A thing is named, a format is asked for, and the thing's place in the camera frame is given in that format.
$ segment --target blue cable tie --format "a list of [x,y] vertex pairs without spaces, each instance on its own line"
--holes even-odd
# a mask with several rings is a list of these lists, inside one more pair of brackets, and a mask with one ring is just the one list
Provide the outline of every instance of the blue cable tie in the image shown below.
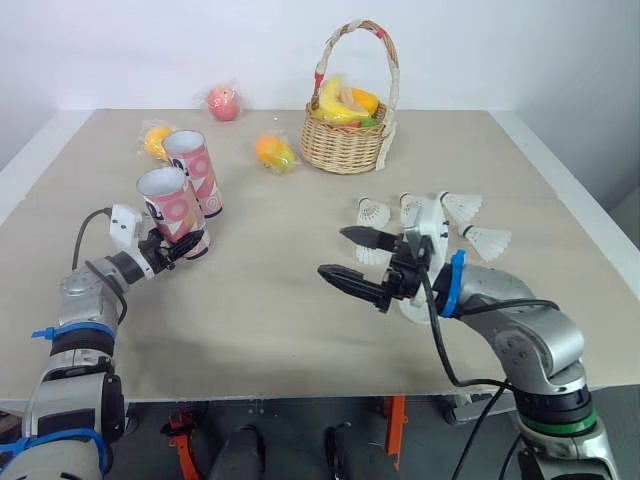
[[456,305],[458,304],[458,297],[460,296],[460,284],[462,282],[462,266],[464,265],[464,250],[458,250],[451,256],[451,285],[449,286],[449,296],[447,302],[444,304],[440,316],[444,318],[450,318],[455,312]]
[[33,332],[31,334],[31,338],[42,337],[46,340],[53,341],[57,337],[65,333],[74,332],[76,330],[85,330],[85,329],[98,330],[99,332],[103,332],[109,335],[111,338],[113,338],[114,341],[116,339],[115,334],[111,331],[109,327],[107,327],[106,325],[102,325],[101,323],[95,323],[95,322],[80,322],[80,323],[74,323],[72,325],[67,325],[65,327],[59,327],[59,328],[47,327],[44,330],[37,330]]
[[13,457],[17,457],[25,450],[37,447],[38,445],[77,437],[89,438],[96,442],[98,458],[100,461],[100,472],[104,475],[104,471],[107,468],[107,449],[102,435],[90,428],[72,428],[70,430],[62,430],[60,432],[50,433],[49,435],[43,435],[42,437],[38,437],[34,440],[29,438],[20,438],[15,443],[0,445],[0,453],[11,452]]

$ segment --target wicker basket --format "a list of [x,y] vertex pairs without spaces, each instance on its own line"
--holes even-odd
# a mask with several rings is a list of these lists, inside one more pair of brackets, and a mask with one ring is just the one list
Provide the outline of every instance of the wicker basket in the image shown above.
[[[336,42],[346,33],[358,28],[370,31],[381,39],[387,49],[391,70],[389,105],[380,102],[374,117],[380,120],[375,127],[337,126],[314,114],[318,108],[318,92],[324,78],[329,55]],[[327,46],[315,72],[315,88],[307,104],[302,131],[302,154],[312,165],[333,173],[349,174],[381,170],[395,135],[393,113],[398,102],[400,70],[396,48],[389,34],[370,20],[357,20],[339,28],[327,41]]]

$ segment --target white wall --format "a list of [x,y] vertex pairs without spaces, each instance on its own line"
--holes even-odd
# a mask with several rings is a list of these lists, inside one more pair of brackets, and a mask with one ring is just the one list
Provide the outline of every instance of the white wall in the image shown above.
[[[606,207],[639,183],[637,0],[1,2],[0,140],[41,123],[21,102],[192,107],[232,77],[253,108],[301,108],[325,39],[360,17],[392,34],[401,108],[515,109]],[[376,42],[353,34],[330,70],[384,96]]]
[[610,213],[611,218],[640,248],[640,187],[636,187]]

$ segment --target orange stand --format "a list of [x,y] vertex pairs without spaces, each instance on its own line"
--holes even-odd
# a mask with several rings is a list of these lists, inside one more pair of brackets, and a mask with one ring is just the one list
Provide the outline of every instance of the orange stand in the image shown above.
[[171,413],[169,423],[161,430],[161,433],[170,437],[169,445],[176,447],[184,480],[202,480],[191,449],[191,434],[195,426],[192,415],[178,409]]
[[393,465],[400,468],[400,451],[402,450],[402,430],[409,423],[405,415],[404,396],[385,397],[385,411],[387,413],[387,455],[395,455]]

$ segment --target beige table surface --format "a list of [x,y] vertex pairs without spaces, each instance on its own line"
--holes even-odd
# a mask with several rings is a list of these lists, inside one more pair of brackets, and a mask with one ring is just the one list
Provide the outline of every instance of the beige table surface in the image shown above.
[[[297,146],[302,112],[279,112]],[[485,197],[477,224],[513,231],[495,267],[557,301],[582,328],[593,386],[640,382],[640,303],[543,177],[486,112],[400,112],[388,167],[356,176],[301,164],[263,169],[253,141],[273,113],[212,123],[188,110],[96,111],[0,227],[0,399],[26,399],[48,355],[33,330],[54,325],[86,214],[116,202],[143,208],[136,179],[156,166],[136,154],[144,120],[201,130],[224,212],[208,222],[215,247],[129,293],[118,331],[117,372],[131,401],[253,396],[451,392],[430,331],[394,305],[382,315],[326,284],[318,265],[363,268],[338,230],[354,223],[356,199],[392,205],[398,194],[448,189]],[[452,235],[450,253],[464,242]],[[87,232],[83,258],[114,253],[104,220]],[[471,251],[473,263],[480,259]],[[460,378],[502,378],[482,338],[443,321]]]

